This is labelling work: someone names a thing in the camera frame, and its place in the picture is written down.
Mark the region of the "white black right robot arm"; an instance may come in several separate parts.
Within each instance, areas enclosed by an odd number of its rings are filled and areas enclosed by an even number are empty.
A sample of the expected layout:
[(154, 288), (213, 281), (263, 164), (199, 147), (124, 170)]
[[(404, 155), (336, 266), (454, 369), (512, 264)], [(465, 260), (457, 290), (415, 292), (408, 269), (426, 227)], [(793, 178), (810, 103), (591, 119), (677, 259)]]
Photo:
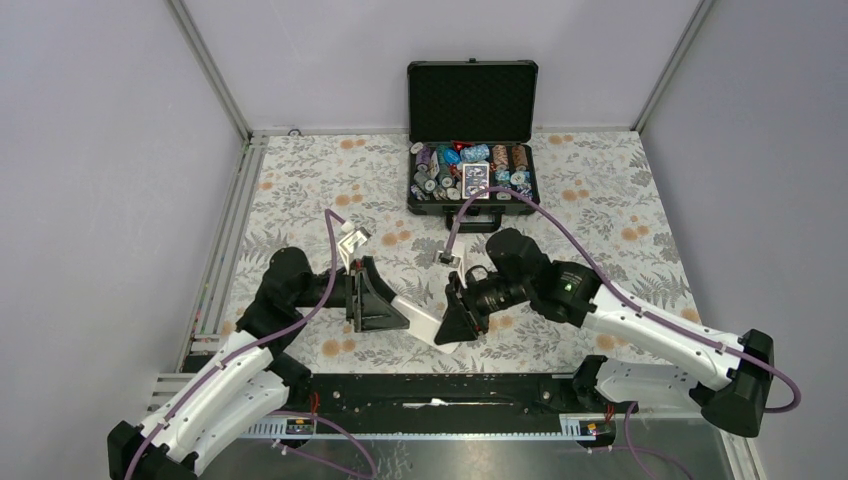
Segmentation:
[(552, 261), (514, 228), (494, 234), (486, 253), (495, 269), (484, 278), (450, 273), (448, 307), (434, 335), (437, 346), (470, 342), (488, 333), (492, 314), (528, 304), (544, 319), (610, 335), (663, 359), (638, 366), (603, 355), (587, 357), (574, 373), (575, 402), (597, 412), (609, 404), (645, 403), (697, 411), (734, 435), (760, 434), (773, 375), (774, 341), (751, 329), (743, 335), (699, 327), (671, 316), (591, 268)]

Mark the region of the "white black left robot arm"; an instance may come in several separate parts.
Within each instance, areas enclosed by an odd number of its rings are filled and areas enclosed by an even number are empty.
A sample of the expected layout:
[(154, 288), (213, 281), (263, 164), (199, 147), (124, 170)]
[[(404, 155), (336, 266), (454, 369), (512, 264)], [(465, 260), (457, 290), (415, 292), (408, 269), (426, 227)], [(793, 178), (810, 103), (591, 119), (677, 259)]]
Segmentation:
[(341, 308), (357, 332), (401, 330), (430, 341), (440, 325), (396, 293), (370, 256), (316, 274), (305, 253), (286, 247), (272, 255), (254, 300), (213, 357), (140, 424), (123, 421), (107, 438), (113, 479), (196, 479), (239, 435), (282, 409), (297, 435), (313, 432), (316, 414), (338, 403), (339, 388), (287, 353), (324, 308)]

